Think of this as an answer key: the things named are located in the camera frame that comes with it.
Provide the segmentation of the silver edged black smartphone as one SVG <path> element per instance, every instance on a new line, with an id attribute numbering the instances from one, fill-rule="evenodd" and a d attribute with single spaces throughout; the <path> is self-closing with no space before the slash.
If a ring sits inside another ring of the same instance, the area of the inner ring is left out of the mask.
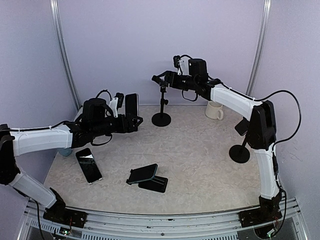
<path id="1" fill-rule="evenodd" d="M 124 104 L 126 116 L 139 115 L 139 95 L 137 93 L 127 94 L 124 98 Z"/>

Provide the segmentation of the black round-base phone stand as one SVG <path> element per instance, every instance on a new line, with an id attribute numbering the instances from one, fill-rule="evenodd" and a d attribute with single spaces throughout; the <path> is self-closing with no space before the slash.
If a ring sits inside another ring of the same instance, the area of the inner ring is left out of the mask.
<path id="1" fill-rule="evenodd" d="M 170 115 L 164 112 L 165 105 L 169 103 L 169 101 L 165 99 L 166 88 L 167 86 L 160 86 L 160 112 L 155 113 L 151 118 L 151 122 L 157 127 L 165 127 L 171 123 Z"/>

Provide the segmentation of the purple edged black smartphone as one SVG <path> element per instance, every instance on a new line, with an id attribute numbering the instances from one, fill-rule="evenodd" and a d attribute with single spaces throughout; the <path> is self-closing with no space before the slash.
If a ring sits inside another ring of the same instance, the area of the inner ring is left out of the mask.
<path id="1" fill-rule="evenodd" d="M 250 122 L 246 118 L 242 118 L 242 120 L 234 127 L 236 132 L 240 136 L 245 136 L 248 132 Z"/>

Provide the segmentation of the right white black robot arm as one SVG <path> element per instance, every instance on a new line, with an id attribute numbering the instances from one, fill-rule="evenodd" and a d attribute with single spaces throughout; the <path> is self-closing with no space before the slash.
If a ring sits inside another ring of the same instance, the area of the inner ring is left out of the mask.
<path id="1" fill-rule="evenodd" d="M 232 146 L 229 156 L 234 162 L 244 164 L 250 159 L 248 149 L 253 149 L 259 167 L 260 197 L 272 200 L 279 194 L 277 165 L 274 160 L 276 118 L 271 101 L 253 99 L 226 86 L 220 79 L 210 77 L 206 61 L 200 58 L 188 60 L 187 75 L 183 75 L 181 71 L 167 70 L 154 75 L 152 81 L 161 87 L 194 91 L 197 96 L 240 114 L 242 120 L 235 126 L 235 130 L 244 136 L 244 141 Z"/>

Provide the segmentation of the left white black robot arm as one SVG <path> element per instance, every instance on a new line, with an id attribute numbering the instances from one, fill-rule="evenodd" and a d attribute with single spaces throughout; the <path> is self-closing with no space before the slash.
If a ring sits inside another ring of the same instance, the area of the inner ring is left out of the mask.
<path id="1" fill-rule="evenodd" d="M 57 221 L 66 222 L 70 211 L 59 194 L 20 169 L 15 158 L 44 150 L 81 148 L 93 144 L 97 137 L 136 132 L 142 122 L 138 96 L 133 93 L 126 95 L 124 101 L 114 97 L 109 103 L 102 98 L 91 98 L 84 102 L 82 113 L 75 121 L 66 120 L 54 126 L 22 129 L 2 124 L 0 183 L 50 209 Z"/>

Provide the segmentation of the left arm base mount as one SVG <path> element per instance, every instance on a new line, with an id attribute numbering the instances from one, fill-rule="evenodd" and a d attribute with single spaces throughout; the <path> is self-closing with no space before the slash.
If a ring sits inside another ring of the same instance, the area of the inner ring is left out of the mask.
<path id="1" fill-rule="evenodd" d="M 87 213 L 64 206 L 52 206 L 45 210 L 43 218 L 62 225 L 83 229 L 87 220 Z"/>

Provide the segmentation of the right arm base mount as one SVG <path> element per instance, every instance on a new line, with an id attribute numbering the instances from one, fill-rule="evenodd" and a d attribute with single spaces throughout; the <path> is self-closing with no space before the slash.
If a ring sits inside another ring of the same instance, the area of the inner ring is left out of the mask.
<path id="1" fill-rule="evenodd" d="M 259 196 L 259 207 L 239 212 L 239 220 L 242 228 L 260 225 L 283 217 L 280 210 L 282 193 L 279 192 L 271 199 Z"/>

